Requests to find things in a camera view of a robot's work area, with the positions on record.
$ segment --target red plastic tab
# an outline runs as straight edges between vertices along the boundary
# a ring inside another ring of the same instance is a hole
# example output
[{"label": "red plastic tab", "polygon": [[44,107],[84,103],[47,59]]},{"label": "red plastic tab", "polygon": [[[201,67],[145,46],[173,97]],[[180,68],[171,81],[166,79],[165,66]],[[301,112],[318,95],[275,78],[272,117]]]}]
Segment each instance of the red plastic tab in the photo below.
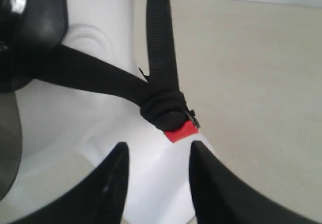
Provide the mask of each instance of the red plastic tab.
[{"label": "red plastic tab", "polygon": [[182,128],[180,128],[177,131],[174,132],[165,132],[165,135],[167,138],[175,143],[181,139],[184,139],[186,137],[189,137],[191,135],[194,135],[198,133],[198,129],[195,127],[192,121],[187,121]]}]

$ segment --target red clip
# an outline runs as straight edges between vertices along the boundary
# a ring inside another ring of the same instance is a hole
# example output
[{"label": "red clip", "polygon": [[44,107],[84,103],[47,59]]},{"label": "red clip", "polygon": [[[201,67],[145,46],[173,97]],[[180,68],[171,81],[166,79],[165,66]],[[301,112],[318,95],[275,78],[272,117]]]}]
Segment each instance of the red clip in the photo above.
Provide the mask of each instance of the red clip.
[{"label": "red clip", "polygon": [[175,143],[179,140],[182,140],[186,137],[194,135],[198,133],[198,129],[195,127],[192,121],[187,121],[182,128],[176,130],[174,132],[165,132],[167,138],[172,142]]}]

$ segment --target mannequin chin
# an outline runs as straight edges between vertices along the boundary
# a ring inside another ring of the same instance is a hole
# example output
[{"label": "mannequin chin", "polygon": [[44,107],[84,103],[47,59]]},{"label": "mannequin chin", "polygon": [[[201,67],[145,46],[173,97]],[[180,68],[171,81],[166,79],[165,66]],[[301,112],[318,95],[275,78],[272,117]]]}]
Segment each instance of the mannequin chin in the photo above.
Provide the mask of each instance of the mannequin chin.
[{"label": "mannequin chin", "polygon": [[[67,0],[63,44],[138,77],[133,60],[133,0]],[[124,218],[130,224],[185,224],[194,216],[188,181],[191,141],[172,144],[118,97],[37,80],[17,91],[23,159],[15,185],[0,202],[0,224],[25,216],[71,189],[120,141],[130,147]]]}]

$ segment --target strap buckle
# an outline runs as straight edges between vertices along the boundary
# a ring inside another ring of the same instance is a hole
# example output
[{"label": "strap buckle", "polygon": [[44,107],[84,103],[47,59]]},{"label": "strap buckle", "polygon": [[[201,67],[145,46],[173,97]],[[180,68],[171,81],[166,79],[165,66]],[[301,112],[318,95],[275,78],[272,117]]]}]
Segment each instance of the strap buckle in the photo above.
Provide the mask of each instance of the strap buckle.
[{"label": "strap buckle", "polygon": [[176,143],[186,137],[192,136],[194,134],[199,133],[200,124],[196,118],[196,114],[194,110],[186,112],[188,120],[184,123],[184,125],[172,132],[164,132],[167,138],[172,142]]}]

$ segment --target black strap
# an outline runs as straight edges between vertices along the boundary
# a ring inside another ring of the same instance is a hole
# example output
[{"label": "black strap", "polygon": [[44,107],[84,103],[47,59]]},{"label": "black strap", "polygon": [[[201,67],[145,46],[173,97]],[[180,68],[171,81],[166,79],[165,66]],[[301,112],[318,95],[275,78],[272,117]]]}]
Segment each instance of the black strap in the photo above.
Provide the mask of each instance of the black strap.
[{"label": "black strap", "polygon": [[145,82],[111,64],[58,46],[32,77],[56,85],[127,99],[162,131],[181,128],[194,118],[179,90],[170,0],[147,0],[146,34],[150,75]]}]

